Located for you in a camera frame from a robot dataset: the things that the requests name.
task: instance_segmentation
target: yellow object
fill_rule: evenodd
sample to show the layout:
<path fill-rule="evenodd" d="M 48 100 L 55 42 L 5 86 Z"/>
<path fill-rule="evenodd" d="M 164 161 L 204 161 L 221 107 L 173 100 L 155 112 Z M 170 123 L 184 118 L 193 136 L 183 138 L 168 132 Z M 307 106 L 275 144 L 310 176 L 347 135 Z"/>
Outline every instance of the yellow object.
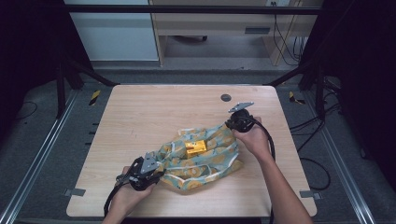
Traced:
<path fill-rule="evenodd" d="M 185 144 L 187 149 L 187 159 L 206 152 L 206 145 L 204 140 L 187 142 Z"/>

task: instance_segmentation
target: wooden table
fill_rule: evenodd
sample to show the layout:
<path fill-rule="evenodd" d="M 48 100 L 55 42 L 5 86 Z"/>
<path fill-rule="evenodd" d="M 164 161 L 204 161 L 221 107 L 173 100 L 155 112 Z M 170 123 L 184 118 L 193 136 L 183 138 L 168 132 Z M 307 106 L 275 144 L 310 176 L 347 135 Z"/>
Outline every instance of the wooden table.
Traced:
<path fill-rule="evenodd" d="M 232 100 L 223 102 L 222 94 Z M 103 206 L 123 166 L 171 141 L 177 130 L 213 127 L 239 102 L 254 102 L 250 114 L 262 117 L 276 147 L 276 163 L 300 197 L 309 190 L 276 90 L 266 86 L 120 85 L 114 88 L 67 207 L 71 217 L 102 217 Z M 269 217 L 271 202 L 256 159 L 239 142 L 244 167 L 191 191 L 160 181 L 132 217 Z M 313 216 L 312 198 L 302 198 Z"/>

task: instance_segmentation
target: person's right hand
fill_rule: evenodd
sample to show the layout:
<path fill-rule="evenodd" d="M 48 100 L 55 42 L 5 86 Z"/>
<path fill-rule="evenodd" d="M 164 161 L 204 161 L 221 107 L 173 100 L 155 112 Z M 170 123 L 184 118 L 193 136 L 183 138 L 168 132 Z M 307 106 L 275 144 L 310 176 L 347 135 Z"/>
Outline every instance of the person's right hand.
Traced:
<path fill-rule="evenodd" d="M 262 122 L 262 118 L 260 117 L 255 117 L 254 119 L 259 123 Z M 249 150 L 256 158 L 271 156 L 268 145 L 268 136 L 259 125 L 255 124 L 247 133 L 240 133 L 233 129 L 233 135 L 237 139 L 241 140 L 245 144 L 247 150 Z"/>

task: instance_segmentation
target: gray floor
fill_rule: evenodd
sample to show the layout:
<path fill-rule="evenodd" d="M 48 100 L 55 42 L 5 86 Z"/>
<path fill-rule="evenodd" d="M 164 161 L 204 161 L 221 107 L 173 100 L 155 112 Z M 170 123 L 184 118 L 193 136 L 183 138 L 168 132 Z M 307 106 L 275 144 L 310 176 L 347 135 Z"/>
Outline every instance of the gray floor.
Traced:
<path fill-rule="evenodd" d="M 186 84 L 251 84 L 261 85 L 286 74 L 294 66 L 282 63 L 271 65 L 259 37 L 210 36 L 206 42 L 199 38 L 173 37 L 169 40 L 163 67 L 156 63 L 95 63 L 96 70 L 104 77 L 120 83 L 186 83 Z M 97 217 L 69 217 L 65 208 L 69 198 L 63 196 L 64 189 L 72 189 L 85 157 L 90 149 L 97 123 L 106 107 L 111 88 L 85 75 L 86 84 L 82 90 L 70 91 L 76 101 L 53 147 L 41 167 L 30 193 L 19 210 L 20 223 L 61 223 L 61 221 L 100 221 Z M 290 102 L 293 91 L 296 99 L 308 103 L 314 97 L 312 91 L 299 91 L 295 77 L 276 88 L 290 127 L 312 119 L 312 104 L 300 105 Z M 101 94 L 95 105 L 89 105 L 92 93 Z M 0 209 L 5 210 L 20 186 L 30 164 L 49 133 L 56 115 L 55 82 L 50 82 L 31 90 L 25 99 L 37 105 L 36 111 L 25 119 L 15 121 L 14 128 L 0 150 L 1 200 Z M 326 107 L 337 103 L 333 95 L 327 98 Z M 26 103 L 20 116 L 29 115 L 35 105 Z M 315 122 L 293 136 L 295 145 L 300 146 L 318 124 Z M 325 127 L 316 134 L 300 151 L 301 157 L 313 159 L 322 164 L 330 173 L 332 182 L 320 192 L 316 200 L 318 213 L 316 223 L 373 223 L 364 222 L 357 215 L 353 195 L 344 183 L 337 165 L 334 165 L 329 144 L 329 133 L 335 149 L 339 152 L 356 183 L 363 201 L 376 223 L 396 223 L 396 194 L 378 170 L 374 161 L 361 158 L 359 144 L 355 141 L 345 118 L 338 111 L 326 117 Z M 327 183 L 326 174 L 315 164 L 302 161 L 304 171 L 311 186 Z"/>

